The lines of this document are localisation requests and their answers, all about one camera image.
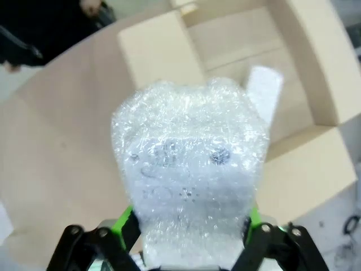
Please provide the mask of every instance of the person's hand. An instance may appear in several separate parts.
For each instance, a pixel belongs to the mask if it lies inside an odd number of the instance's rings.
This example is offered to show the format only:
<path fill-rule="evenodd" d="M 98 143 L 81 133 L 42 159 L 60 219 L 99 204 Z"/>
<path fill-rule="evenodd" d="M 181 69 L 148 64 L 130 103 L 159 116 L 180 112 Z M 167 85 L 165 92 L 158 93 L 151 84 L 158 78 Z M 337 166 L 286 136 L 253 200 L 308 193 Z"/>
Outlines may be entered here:
<path fill-rule="evenodd" d="M 102 0 L 80 0 L 80 7 L 88 17 L 97 16 Z"/>
<path fill-rule="evenodd" d="M 9 63 L 6 60 L 4 62 L 4 68 L 8 73 L 16 73 L 16 72 L 19 72 L 21 70 L 20 65 L 12 65 L 11 63 Z"/>

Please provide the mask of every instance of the open cardboard box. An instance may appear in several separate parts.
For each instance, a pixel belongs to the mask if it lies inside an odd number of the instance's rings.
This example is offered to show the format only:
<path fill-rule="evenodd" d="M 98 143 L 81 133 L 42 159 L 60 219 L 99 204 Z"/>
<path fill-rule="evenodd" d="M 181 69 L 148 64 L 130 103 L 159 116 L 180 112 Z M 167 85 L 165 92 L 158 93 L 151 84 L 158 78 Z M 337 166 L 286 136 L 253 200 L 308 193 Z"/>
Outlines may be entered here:
<path fill-rule="evenodd" d="M 251 66 L 275 68 L 285 85 L 257 191 L 260 211 L 284 224 L 353 183 L 356 175 L 337 126 L 361 112 L 361 77 L 331 3 L 179 2 L 172 1 L 180 11 L 118 35 L 135 86 L 158 79 L 202 84 L 214 76 L 244 85 Z"/>

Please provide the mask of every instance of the table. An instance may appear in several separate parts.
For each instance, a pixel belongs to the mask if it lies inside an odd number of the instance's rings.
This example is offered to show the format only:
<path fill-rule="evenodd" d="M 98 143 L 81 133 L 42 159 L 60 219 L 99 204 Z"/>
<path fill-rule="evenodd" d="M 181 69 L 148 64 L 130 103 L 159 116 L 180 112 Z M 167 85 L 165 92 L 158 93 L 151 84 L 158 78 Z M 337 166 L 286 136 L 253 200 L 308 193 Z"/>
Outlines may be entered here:
<path fill-rule="evenodd" d="M 91 230 L 127 207 L 110 123 L 135 87 L 116 34 L 169 10 L 160 2 L 101 30 L 0 105 L 0 199 L 17 261 L 45 267 L 67 225 Z"/>

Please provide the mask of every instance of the metal screw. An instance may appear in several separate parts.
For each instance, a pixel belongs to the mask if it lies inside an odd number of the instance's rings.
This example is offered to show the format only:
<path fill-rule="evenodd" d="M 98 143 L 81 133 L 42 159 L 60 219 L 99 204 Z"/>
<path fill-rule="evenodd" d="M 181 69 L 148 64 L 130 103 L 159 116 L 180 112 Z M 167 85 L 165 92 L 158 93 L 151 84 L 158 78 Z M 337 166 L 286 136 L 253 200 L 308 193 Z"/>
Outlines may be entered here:
<path fill-rule="evenodd" d="M 293 233 L 295 236 L 301 236 L 301 235 L 302 235 L 302 233 L 301 233 L 300 230 L 298 230 L 298 229 L 293 229 L 293 230 L 292 230 L 292 233 Z"/>
<path fill-rule="evenodd" d="M 71 234 L 77 234 L 79 232 L 79 228 L 78 227 L 72 227 L 70 233 Z"/>
<path fill-rule="evenodd" d="M 271 231 L 271 228 L 268 225 L 262 225 L 262 230 L 265 233 L 269 233 Z"/>
<path fill-rule="evenodd" d="M 107 234 L 108 234 L 108 232 L 106 230 L 104 230 L 104 229 L 99 230 L 100 237 L 105 237 Z"/>

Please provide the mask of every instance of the bubble wrapped package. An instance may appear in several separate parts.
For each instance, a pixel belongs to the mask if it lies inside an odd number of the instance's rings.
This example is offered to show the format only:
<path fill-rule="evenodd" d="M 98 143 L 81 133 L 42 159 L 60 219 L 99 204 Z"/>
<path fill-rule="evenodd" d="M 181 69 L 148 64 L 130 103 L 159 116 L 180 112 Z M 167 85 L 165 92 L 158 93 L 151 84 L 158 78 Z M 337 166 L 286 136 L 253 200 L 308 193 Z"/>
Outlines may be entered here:
<path fill-rule="evenodd" d="M 112 144 L 147 266 L 232 267 L 268 147 L 247 93 L 226 78 L 154 83 L 115 112 Z"/>

